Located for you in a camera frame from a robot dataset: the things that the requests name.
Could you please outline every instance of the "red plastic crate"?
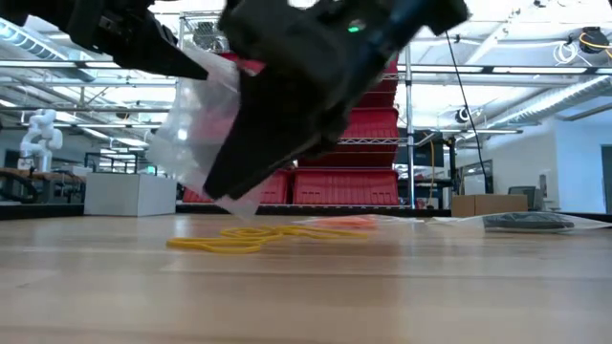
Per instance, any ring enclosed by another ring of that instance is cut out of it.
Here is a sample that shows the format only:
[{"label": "red plastic crate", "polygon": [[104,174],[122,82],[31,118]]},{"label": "red plastic crate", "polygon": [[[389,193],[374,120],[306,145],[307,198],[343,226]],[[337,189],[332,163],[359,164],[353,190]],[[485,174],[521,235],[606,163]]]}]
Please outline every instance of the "red plastic crate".
[{"label": "red plastic crate", "polygon": [[392,107],[395,104],[395,91],[393,92],[368,92],[357,103],[357,108],[382,108]]},{"label": "red plastic crate", "polygon": [[343,139],[396,139],[398,111],[393,108],[353,109]]},{"label": "red plastic crate", "polygon": [[[343,139],[397,139],[398,111],[394,108],[353,109]],[[319,159],[300,159],[300,167],[386,167],[395,160],[397,144],[339,144]]]},{"label": "red plastic crate", "polygon": [[398,74],[397,59],[391,62],[384,73],[383,80],[361,98],[356,106],[357,108],[393,107],[399,81],[398,78],[394,77]]},{"label": "red plastic crate", "polygon": [[261,72],[261,70],[264,69],[264,67],[266,66],[259,61],[239,59],[238,55],[234,53],[220,53],[219,55],[223,56],[224,58],[230,61],[236,62],[236,64],[243,69],[250,70],[256,73]]},{"label": "red plastic crate", "polygon": [[398,205],[398,175],[393,170],[300,169],[294,204]]},{"label": "red plastic crate", "polygon": [[[274,173],[261,192],[261,204],[286,204],[291,172],[279,170]],[[209,204],[211,199],[201,198],[197,193],[185,189],[183,203]]]},{"label": "red plastic crate", "polygon": [[332,152],[318,159],[301,159],[297,166],[391,168],[396,155],[396,152]]}]

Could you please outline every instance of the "yellow cord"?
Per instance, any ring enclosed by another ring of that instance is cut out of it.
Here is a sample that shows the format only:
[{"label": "yellow cord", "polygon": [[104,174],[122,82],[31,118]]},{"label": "yellow cord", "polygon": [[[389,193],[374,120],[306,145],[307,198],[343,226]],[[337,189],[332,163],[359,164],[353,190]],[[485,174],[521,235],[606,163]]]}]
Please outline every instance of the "yellow cord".
[{"label": "yellow cord", "polygon": [[600,49],[608,49],[608,48],[612,48],[612,46],[609,46],[609,45],[607,45],[607,46],[603,46],[603,45],[601,45],[601,44],[595,44],[595,43],[591,43],[591,42],[585,41],[585,40],[583,39],[583,38],[584,38],[584,36],[586,36],[586,33],[585,33],[585,32],[583,32],[583,33],[580,35],[579,40],[580,40],[580,42],[581,42],[581,43],[584,43],[584,44],[586,44],[586,45],[587,45],[587,46],[589,46],[589,47],[593,47],[593,48],[600,48]]},{"label": "yellow cord", "polygon": [[166,244],[168,247],[200,249],[213,253],[245,254],[257,252],[264,244],[289,235],[318,240],[368,237],[366,233],[308,226],[239,227],[224,229],[221,235],[221,238],[172,238]]}]

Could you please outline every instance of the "white box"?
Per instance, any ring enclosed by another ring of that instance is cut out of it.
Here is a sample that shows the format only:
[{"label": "white box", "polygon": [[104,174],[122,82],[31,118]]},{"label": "white box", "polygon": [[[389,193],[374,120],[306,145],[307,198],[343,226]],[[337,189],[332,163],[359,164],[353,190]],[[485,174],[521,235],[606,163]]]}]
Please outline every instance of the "white box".
[{"label": "white box", "polygon": [[89,173],[85,215],[151,216],[176,212],[176,181],[151,175]]}]

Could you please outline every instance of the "black cable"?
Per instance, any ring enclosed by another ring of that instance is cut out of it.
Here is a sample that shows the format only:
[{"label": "black cable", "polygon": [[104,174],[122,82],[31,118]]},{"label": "black cable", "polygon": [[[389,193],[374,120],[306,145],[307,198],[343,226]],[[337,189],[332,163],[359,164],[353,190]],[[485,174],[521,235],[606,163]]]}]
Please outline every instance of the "black cable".
[{"label": "black cable", "polygon": [[471,129],[474,131],[474,135],[476,136],[476,144],[478,145],[478,160],[480,161],[480,167],[482,168],[482,175],[485,177],[485,190],[487,190],[487,185],[489,181],[487,180],[487,171],[485,171],[485,164],[482,162],[482,151],[480,149],[480,139],[478,138],[478,131],[476,130],[476,126],[474,125],[474,120],[471,117],[470,106],[468,105],[468,99],[466,98],[466,91],[463,88],[463,82],[461,82],[461,74],[459,73],[459,67],[457,67],[457,60],[455,59],[455,53],[452,50],[452,44],[450,43],[450,37],[447,34],[448,48],[450,49],[450,56],[452,57],[452,64],[455,66],[455,72],[457,74],[457,80],[459,80],[459,88],[461,88],[461,95],[463,96],[464,104],[466,105],[466,112],[468,113],[468,117],[470,118]]}]

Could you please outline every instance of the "wooden tabletop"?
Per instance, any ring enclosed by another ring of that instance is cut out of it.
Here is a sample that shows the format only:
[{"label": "wooden tabletop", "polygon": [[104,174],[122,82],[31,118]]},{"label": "wooden tabletop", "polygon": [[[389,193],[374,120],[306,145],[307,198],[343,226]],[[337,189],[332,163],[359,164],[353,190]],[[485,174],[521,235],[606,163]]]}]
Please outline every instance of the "wooden tabletop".
[{"label": "wooden tabletop", "polygon": [[164,246],[237,225],[216,215],[0,222],[0,343],[612,342],[611,231],[403,225],[250,255]]}]

